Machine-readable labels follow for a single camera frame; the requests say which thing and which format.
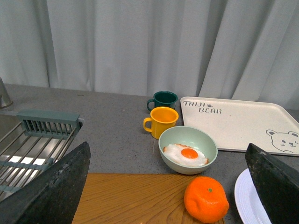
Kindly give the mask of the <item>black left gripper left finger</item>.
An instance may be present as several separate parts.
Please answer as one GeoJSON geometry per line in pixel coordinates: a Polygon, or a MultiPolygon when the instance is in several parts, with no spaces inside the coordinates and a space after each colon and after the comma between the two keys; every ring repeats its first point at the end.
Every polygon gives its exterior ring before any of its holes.
{"type": "Polygon", "coordinates": [[[90,147],[83,142],[0,203],[2,224],[70,224],[86,182],[90,147]]]}

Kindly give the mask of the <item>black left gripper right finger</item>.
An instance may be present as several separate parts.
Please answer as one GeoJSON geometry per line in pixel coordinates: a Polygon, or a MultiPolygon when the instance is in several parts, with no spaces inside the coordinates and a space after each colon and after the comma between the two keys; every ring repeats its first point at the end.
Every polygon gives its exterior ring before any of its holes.
{"type": "Polygon", "coordinates": [[[259,199],[273,224],[299,222],[299,172],[249,143],[245,160],[259,199]]]}

